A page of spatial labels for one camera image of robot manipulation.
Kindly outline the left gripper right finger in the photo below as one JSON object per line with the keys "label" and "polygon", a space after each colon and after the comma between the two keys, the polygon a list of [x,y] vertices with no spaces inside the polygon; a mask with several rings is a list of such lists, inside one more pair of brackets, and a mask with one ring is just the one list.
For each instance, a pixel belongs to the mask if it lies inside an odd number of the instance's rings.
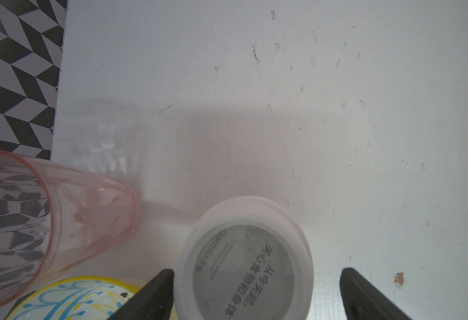
{"label": "left gripper right finger", "polygon": [[352,267],[342,270],[339,285],[348,320],[411,320]]}

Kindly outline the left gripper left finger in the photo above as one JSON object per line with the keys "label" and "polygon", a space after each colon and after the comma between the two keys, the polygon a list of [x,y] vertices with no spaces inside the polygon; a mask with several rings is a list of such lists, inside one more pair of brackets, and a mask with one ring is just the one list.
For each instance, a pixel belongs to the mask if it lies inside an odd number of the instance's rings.
{"label": "left gripper left finger", "polygon": [[163,269],[108,320],[169,320],[173,309],[175,273]]}

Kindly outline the yogurt cup edge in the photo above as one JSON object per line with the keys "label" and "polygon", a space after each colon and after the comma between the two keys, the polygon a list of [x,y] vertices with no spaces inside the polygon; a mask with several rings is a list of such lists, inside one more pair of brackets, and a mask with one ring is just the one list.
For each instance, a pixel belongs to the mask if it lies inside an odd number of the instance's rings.
{"label": "yogurt cup edge", "polygon": [[179,319],[305,319],[313,295],[302,228],[262,197],[223,201],[191,229],[175,267]]}

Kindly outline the patterned round plate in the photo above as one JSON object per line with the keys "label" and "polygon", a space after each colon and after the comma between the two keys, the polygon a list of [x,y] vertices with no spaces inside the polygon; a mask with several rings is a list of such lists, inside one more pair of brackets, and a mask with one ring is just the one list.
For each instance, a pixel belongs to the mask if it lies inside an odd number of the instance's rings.
{"label": "patterned round plate", "polygon": [[108,319],[145,285],[140,279],[83,276],[29,294],[7,319]]}

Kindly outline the clear pink glass cup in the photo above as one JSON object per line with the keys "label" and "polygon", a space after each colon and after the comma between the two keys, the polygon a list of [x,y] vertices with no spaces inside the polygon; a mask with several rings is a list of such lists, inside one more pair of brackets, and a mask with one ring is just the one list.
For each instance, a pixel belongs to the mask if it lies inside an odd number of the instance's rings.
{"label": "clear pink glass cup", "polygon": [[140,216],[122,181],[0,151],[0,306],[123,241]]}

